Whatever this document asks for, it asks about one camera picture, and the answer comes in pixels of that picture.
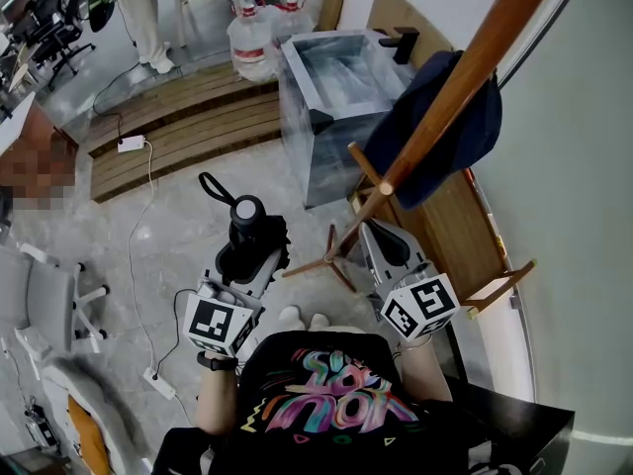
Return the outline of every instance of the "foot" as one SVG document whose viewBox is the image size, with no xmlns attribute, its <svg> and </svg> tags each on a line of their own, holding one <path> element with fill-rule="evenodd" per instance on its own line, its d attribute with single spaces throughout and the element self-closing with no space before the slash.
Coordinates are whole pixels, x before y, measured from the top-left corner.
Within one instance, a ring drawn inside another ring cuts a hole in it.
<svg viewBox="0 0 633 475">
<path fill-rule="evenodd" d="M 301 312 L 296 306 L 287 306 L 279 314 L 281 331 L 305 331 L 306 325 L 301 320 Z"/>
<path fill-rule="evenodd" d="M 167 52 L 171 49 L 171 43 L 165 41 L 163 45 L 165 46 L 165 54 L 167 54 Z M 147 56 L 139 56 L 138 63 L 140 63 L 141 65 L 145 65 L 146 63 L 149 63 L 149 58 Z"/>
<path fill-rule="evenodd" d="M 157 63 L 150 63 L 149 66 L 153 68 L 159 74 L 166 74 L 176 65 L 167 56 Z"/>
<path fill-rule="evenodd" d="M 310 331 L 321 331 L 325 328 L 329 328 L 330 326 L 331 322 L 328 317 L 326 317 L 323 313 L 316 313 L 310 322 Z"/>
</svg>

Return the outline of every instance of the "colorful graphic print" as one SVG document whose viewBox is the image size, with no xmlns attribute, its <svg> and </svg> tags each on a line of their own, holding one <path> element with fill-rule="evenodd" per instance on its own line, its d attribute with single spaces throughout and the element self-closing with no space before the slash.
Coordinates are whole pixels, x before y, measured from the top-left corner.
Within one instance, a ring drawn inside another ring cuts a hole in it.
<svg viewBox="0 0 633 475">
<path fill-rule="evenodd" d="M 392 384 L 376 375 L 358 360 L 351 359 L 341 351 L 310 351 L 300 349 L 291 358 L 291 363 L 302 364 L 312 374 L 305 384 L 298 385 L 291 370 L 269 373 L 271 380 L 262 390 L 284 385 L 285 393 L 269 399 L 264 398 L 255 407 L 247 423 L 241 428 L 256 432 L 255 418 L 263 408 L 261 420 L 266 424 L 266 432 L 292 426 L 305 433 L 322 433 L 348 428 L 360 428 L 359 432 L 369 432 L 380 428 L 388 415 L 393 415 L 402 423 L 417 423 L 418 418 L 407 405 L 391 392 Z M 303 409 L 312 412 L 304 424 L 296 424 Z M 296 443 L 309 440 L 302 434 L 294 435 Z M 347 443 L 346 435 L 339 435 L 338 442 Z"/>
</svg>

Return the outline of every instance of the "orange cushion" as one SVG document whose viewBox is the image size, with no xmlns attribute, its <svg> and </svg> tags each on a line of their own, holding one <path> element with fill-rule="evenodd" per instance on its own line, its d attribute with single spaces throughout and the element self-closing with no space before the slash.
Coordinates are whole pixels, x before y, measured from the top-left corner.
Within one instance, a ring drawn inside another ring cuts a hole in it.
<svg viewBox="0 0 633 475">
<path fill-rule="evenodd" d="M 110 475 L 110 463 L 101 431 L 92 417 L 70 395 L 68 395 L 68 413 L 75 429 L 79 432 L 83 462 L 95 475 Z"/>
</svg>

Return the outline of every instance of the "white cable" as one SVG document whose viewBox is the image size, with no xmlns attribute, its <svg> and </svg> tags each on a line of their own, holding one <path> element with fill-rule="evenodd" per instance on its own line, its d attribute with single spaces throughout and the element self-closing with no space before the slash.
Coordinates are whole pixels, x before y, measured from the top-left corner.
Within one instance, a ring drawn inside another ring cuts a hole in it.
<svg viewBox="0 0 633 475">
<path fill-rule="evenodd" d="M 189 426 L 191 426 L 192 428 L 194 428 L 194 425 L 191 424 L 191 421 L 189 420 L 189 416 L 187 415 L 187 411 L 185 410 L 185 406 L 182 404 L 182 401 L 180 401 L 180 398 L 178 397 L 178 395 L 174 395 L 174 398 L 176 398 L 176 401 L 180 404 L 180 408 L 182 409 L 182 413 L 185 414 L 185 419 L 187 419 L 187 422 L 189 423 Z"/>
<path fill-rule="evenodd" d="M 149 198 L 149 202 L 145 205 L 143 210 L 140 212 L 140 216 L 138 217 L 138 220 L 136 221 L 135 226 L 130 232 L 130 237 L 128 237 L 128 263 L 130 264 L 130 278 L 132 279 L 132 297 L 135 303 L 136 317 L 138 318 L 138 323 L 140 324 L 140 328 L 145 333 L 145 337 L 147 338 L 147 342 L 149 343 L 149 349 L 151 350 L 151 362 L 149 363 L 149 367 L 153 370 L 154 369 L 154 344 L 151 341 L 151 337 L 149 337 L 149 334 L 147 333 L 147 329 L 142 324 L 142 320 L 140 319 L 140 314 L 138 313 L 138 304 L 136 303 L 135 274 L 132 269 L 132 252 L 130 250 L 130 243 L 132 241 L 132 236 L 135 234 L 136 228 L 138 227 L 138 224 L 140 224 L 140 221 L 142 220 L 143 215 L 145 214 L 149 206 L 151 206 L 151 203 L 154 201 L 154 195 L 156 193 L 154 189 L 154 182 L 151 179 L 151 157 L 153 156 L 153 153 L 154 153 L 154 146 L 152 146 L 151 142 L 149 141 L 145 141 L 143 144 L 149 145 L 149 162 L 147 163 L 147 176 L 149 177 L 149 186 L 151 187 L 151 197 Z"/>
<path fill-rule="evenodd" d="M 11 360 L 13 360 L 13 364 L 16 367 L 16 375 L 18 376 L 18 389 L 20 389 L 20 395 L 22 396 L 22 401 L 24 401 L 24 406 L 25 407 L 29 407 L 29 403 L 27 402 L 27 398 L 24 394 L 24 389 L 22 388 L 22 383 L 20 382 L 20 368 L 18 367 L 18 361 L 16 360 L 15 356 L 13 355 L 13 353 L 11 353 L 11 350 L 9 350 L 8 348 L 6 348 L 5 343 L 3 342 L 3 348 L 4 348 L 4 353 L 7 355 L 7 358 L 11 357 Z"/>
</svg>

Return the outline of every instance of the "gray office chair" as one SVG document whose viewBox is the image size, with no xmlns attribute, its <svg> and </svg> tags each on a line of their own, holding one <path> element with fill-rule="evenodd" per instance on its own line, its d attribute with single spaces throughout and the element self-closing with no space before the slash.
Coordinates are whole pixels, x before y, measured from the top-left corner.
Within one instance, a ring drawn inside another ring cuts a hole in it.
<svg viewBox="0 0 633 475">
<path fill-rule="evenodd" d="M 84 312 L 85 306 L 109 293 L 102 286 L 79 296 L 81 263 L 74 272 L 59 268 L 54 257 L 29 244 L 20 251 L 0 246 L 0 322 L 13 328 L 20 344 L 37 361 L 52 350 L 59 354 L 70 351 L 75 319 L 97 339 L 105 339 L 105 331 L 97 330 Z"/>
</svg>

